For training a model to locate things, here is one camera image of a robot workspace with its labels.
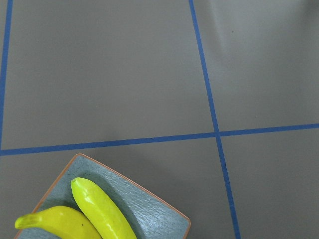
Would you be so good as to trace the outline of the yellow banana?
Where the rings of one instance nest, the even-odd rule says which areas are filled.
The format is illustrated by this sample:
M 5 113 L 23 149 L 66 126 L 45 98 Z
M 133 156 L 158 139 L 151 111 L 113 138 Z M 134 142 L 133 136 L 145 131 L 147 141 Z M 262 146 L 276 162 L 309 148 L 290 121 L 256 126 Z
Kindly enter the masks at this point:
M 83 213 L 67 206 L 54 206 L 37 213 L 23 215 L 16 219 L 14 226 L 19 230 L 40 228 L 61 239 L 101 238 Z
M 135 239 L 133 229 L 112 199 L 93 181 L 71 180 L 73 198 L 103 239 Z

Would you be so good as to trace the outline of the grey square plate orange rim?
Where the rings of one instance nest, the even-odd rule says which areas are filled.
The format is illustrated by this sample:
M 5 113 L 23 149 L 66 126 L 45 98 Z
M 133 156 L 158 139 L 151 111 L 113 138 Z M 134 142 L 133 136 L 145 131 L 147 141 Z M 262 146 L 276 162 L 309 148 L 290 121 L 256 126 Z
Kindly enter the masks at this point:
M 184 239 L 190 219 L 179 210 L 110 167 L 77 154 L 49 187 L 33 212 L 53 206 L 79 209 L 72 192 L 71 180 L 87 178 L 96 183 L 118 206 L 139 239 Z

